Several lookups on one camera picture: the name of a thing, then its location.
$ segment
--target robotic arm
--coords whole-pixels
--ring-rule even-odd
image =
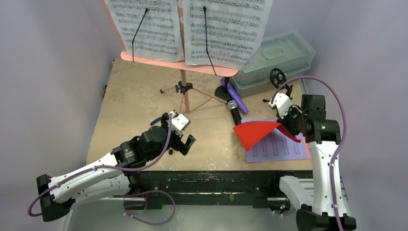
[[[313,198],[295,176],[282,176],[279,188],[297,210],[296,224],[300,231],[339,230],[335,208],[338,210],[343,230],[354,230],[356,220],[347,216],[341,191],[338,157],[331,158],[341,141],[340,126],[336,120],[326,119],[326,102],[322,95],[303,95],[301,106],[294,105],[288,95],[278,93],[268,103],[277,109],[277,122],[294,136],[303,133],[313,164]],[[330,174],[333,168],[334,182]],[[335,189],[337,200],[333,199]]]
[[[171,128],[168,127],[169,120],[171,120]],[[39,176],[37,178],[39,194],[51,187],[54,188],[39,199],[43,220],[59,219],[81,204],[107,196],[124,195],[130,191],[139,193],[146,190],[142,188],[134,174],[123,171],[132,168],[135,172],[148,168],[149,166],[145,166],[147,161],[162,156],[169,148],[186,155],[195,142],[192,135],[189,135],[186,143],[181,141],[183,131],[189,124],[190,120],[182,114],[164,113],[160,127],[151,127],[140,136],[120,144],[101,159],[58,177]],[[69,177],[73,178],[64,184],[59,184]]]

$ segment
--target red paper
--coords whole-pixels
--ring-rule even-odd
[[[292,136],[282,124],[275,121],[245,122],[235,126],[234,131],[244,148],[249,151],[256,143],[258,143],[275,128],[279,129],[279,131],[281,131],[285,136],[291,138],[293,141],[301,142],[301,140],[298,140],[296,137]]]

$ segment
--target pink music stand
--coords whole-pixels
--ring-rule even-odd
[[[167,63],[167,62],[161,62],[161,61],[156,61],[156,60],[151,60],[151,59],[146,59],[146,58],[141,58],[141,57],[136,57],[136,56],[132,57],[131,54],[128,54],[126,52],[125,45],[123,44],[123,41],[122,41],[122,39],[121,39],[121,37],[119,35],[119,32],[117,31],[117,29],[115,27],[115,23],[113,22],[113,19],[112,19],[110,13],[109,13],[108,7],[106,6],[104,0],[100,0],[100,2],[101,2],[102,6],[103,6],[103,8],[105,10],[106,15],[109,18],[109,21],[111,22],[111,26],[113,27],[113,29],[114,29],[114,31],[116,33],[116,36],[118,37],[119,44],[120,44],[120,46],[122,48],[122,52],[120,53],[120,57],[123,60],[132,62],[132,58],[134,58],[134,61],[137,62],[137,63],[152,64],[152,65],[157,65],[157,66],[165,66],[165,67],[171,67],[171,68],[179,69],[180,70],[180,76],[181,76],[181,84],[182,84],[183,87],[187,86],[186,70],[205,73],[205,74],[214,74],[213,68],[211,66],[209,66],[209,65],[197,65],[197,66],[194,66],[194,65],[186,65],[185,61],[180,61],[180,62],[175,62],[175,63]],[[178,14],[179,16],[183,16],[183,9],[178,7],[178,13],[179,13]],[[184,25],[181,22],[180,22],[180,30],[181,30],[181,42],[182,42],[182,44],[184,46]],[[225,67],[221,67],[221,66],[214,66],[214,68],[216,70],[217,75],[224,76],[224,77],[231,77],[231,76],[235,75],[238,72],[238,70],[229,69],[229,68],[225,68]],[[177,85],[174,85],[174,86],[171,86],[171,87],[168,87],[168,88],[164,88],[164,89],[160,89],[160,92],[163,93],[163,92],[165,92],[167,90],[175,89],[176,86]],[[190,109],[188,92],[186,91],[185,93],[181,93],[180,103],[178,105],[178,107],[179,107],[178,108],[178,113],[181,113],[181,106],[183,105],[183,102],[184,102],[184,105],[186,106],[186,113],[188,113],[188,114],[195,111],[197,108],[203,106],[205,103],[207,103],[211,99],[216,99],[216,100],[220,101],[221,103],[227,103],[227,101],[225,101],[225,100],[223,100],[223,99],[221,99],[221,98],[219,98],[219,97],[217,97],[217,96],[215,96],[213,94],[210,94],[210,93],[208,93],[206,91],[203,91],[203,90],[201,90],[201,89],[199,89],[197,87],[194,87],[194,85],[191,88],[191,90],[195,90],[195,91],[197,91],[197,92],[199,92],[201,94],[204,94],[204,95],[206,95],[206,96],[208,96],[210,98],[207,101],[205,101],[204,103],[200,104],[199,106],[197,106],[196,108],[191,110]]]

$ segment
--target blue object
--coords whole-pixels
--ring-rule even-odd
[[[225,77],[223,77],[221,79],[221,84],[224,86],[224,81],[225,81]],[[235,102],[237,102],[238,107],[241,109],[241,111],[244,114],[248,113],[248,108],[246,108],[245,104],[243,103],[243,101],[241,100],[241,97],[238,95],[238,93],[235,91],[234,87],[232,87],[231,83],[229,82],[227,84],[227,91],[230,94],[230,96],[235,100]]]
[[[150,123],[150,126],[153,126],[155,123],[159,122],[161,119],[162,119],[162,118],[159,117],[159,118],[153,120],[153,121]]]

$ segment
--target microphone head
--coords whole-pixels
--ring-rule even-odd
[[[232,109],[234,109],[234,108],[237,108],[237,107],[238,107],[238,104],[237,104],[237,102],[235,102],[234,100],[231,100],[231,101],[229,101],[229,102],[227,103],[227,107],[228,107],[229,110],[232,110]]]

